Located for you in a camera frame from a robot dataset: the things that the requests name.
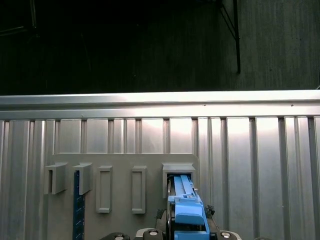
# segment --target open slot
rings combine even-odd
[[[53,171],[49,170],[49,178],[48,178],[48,193],[52,193],[52,178],[53,178]]]

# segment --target corrugated metal wall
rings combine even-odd
[[[221,228],[320,239],[319,138],[320,118],[304,116],[0,121],[0,239],[46,239],[44,166],[58,153],[195,154]]]

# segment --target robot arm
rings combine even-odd
[[[241,240],[234,232],[220,230],[212,218],[213,213],[212,209],[205,208],[189,175],[170,175],[166,210],[158,216],[155,228],[138,230],[134,240]],[[101,240],[130,238],[111,233]]]

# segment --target gray mounting plate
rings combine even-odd
[[[56,154],[53,162],[67,163],[66,190],[48,196],[47,240],[72,239],[74,166],[92,164],[93,187],[85,193],[84,238],[88,240],[113,232],[133,238],[137,230],[155,226],[158,209],[167,206],[163,163],[191,163],[199,172],[199,160],[192,154]],[[199,174],[192,180],[199,188]]]

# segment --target metal frame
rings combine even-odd
[[[240,36],[239,36],[239,21],[238,21],[238,0],[233,0],[233,22],[228,14],[228,11],[223,4],[223,0],[215,1],[217,7],[220,10],[220,13],[223,17],[225,24],[227,25],[230,33],[232,34],[233,39],[235,40],[235,49],[236,49],[236,65],[237,65],[237,73],[241,73],[241,59],[240,59]]]
[[[319,116],[318,90],[0,96],[0,120]]]

